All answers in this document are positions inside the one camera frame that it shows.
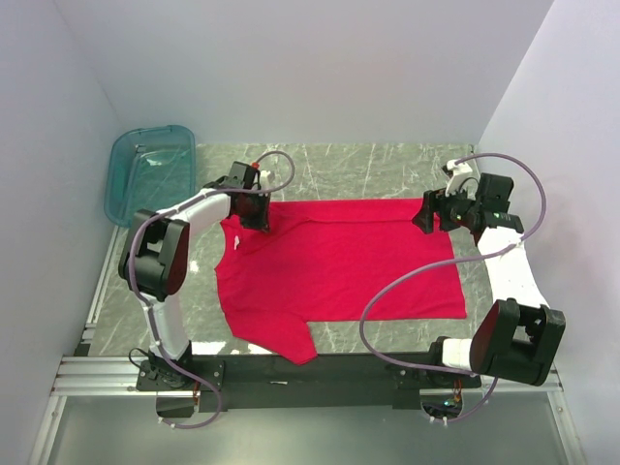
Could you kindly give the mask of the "teal transparent plastic bin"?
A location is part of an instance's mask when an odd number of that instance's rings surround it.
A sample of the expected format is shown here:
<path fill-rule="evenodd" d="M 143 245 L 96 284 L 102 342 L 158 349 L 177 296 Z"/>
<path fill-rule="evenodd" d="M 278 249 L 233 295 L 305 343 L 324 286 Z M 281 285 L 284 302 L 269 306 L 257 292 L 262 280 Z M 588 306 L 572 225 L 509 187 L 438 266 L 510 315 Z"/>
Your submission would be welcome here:
<path fill-rule="evenodd" d="M 188 128 L 136 129 L 114 142 L 104 211 L 116 226 L 128 228 L 138 210 L 169 208 L 196 192 L 196 145 Z"/>

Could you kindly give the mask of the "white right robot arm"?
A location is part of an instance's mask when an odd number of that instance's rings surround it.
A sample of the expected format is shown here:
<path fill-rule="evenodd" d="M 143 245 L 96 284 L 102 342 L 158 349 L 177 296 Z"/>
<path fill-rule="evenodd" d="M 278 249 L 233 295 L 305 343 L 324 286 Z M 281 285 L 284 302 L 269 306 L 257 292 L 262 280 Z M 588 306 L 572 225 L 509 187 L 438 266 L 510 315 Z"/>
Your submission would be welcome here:
<path fill-rule="evenodd" d="M 471 339 L 445 338 L 427 360 L 430 383 L 445 387 L 459 370 L 525 385 L 542 385 L 551 369 L 566 319 L 542 296 L 530 268 L 520 218 L 509 213 L 513 181 L 484 173 L 471 198 L 461 187 L 423 194 L 412 223 L 423 233 L 467 229 L 481 254 L 493 305 Z"/>

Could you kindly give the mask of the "red t-shirt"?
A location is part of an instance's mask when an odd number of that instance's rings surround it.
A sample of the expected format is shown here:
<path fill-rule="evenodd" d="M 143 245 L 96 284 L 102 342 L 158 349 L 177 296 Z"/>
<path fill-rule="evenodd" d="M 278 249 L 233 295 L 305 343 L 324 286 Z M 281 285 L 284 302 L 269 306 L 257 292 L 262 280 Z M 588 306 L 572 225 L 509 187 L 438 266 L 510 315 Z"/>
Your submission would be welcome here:
<path fill-rule="evenodd" d="M 317 355 L 315 322 L 360 318 L 387 284 L 454 257 L 445 232 L 412 222 L 419 199 L 278 201 L 269 230 L 221 228 L 225 252 L 215 268 L 219 301 L 232 335 L 295 364 Z"/>

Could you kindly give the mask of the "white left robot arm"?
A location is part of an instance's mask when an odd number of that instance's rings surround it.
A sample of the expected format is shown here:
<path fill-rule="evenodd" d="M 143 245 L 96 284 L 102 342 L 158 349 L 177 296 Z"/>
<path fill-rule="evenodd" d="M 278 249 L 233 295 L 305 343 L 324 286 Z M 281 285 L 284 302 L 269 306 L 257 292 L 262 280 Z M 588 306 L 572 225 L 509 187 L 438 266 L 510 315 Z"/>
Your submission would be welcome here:
<path fill-rule="evenodd" d="M 231 217 L 244 229 L 267 232 L 269 204 L 260 165 L 234 162 L 228 174 L 194 196 L 134 214 L 118 274 L 137 294 L 147 321 L 148 362 L 140 371 L 146 378 L 169 389 L 185 388 L 193 380 L 192 343 L 177 295 L 188 272 L 191 234 Z"/>

